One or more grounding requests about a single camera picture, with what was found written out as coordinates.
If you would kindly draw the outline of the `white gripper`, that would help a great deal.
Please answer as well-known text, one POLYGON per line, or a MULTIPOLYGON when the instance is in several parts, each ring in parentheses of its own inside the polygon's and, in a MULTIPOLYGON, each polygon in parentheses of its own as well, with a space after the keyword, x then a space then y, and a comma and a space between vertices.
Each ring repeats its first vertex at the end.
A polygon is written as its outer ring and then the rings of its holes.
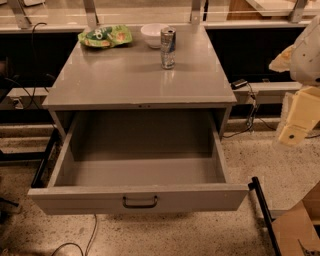
MULTIPOLYGON (((269 64, 275 72, 289 71, 291 68, 292 45, 284 49, 269 64)), ((278 128, 277 140, 284 146, 296 146, 301 143, 320 121, 320 89, 306 86, 292 96, 292 104, 285 126, 278 128)))

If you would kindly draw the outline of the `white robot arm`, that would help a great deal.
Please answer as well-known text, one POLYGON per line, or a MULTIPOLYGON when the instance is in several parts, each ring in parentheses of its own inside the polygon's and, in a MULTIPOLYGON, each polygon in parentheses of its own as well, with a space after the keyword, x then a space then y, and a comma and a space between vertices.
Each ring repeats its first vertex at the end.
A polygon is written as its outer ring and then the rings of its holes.
POLYGON ((320 121, 320 16, 269 64, 276 72, 288 71, 302 87, 287 93, 283 100, 281 121, 276 142, 296 146, 320 121))

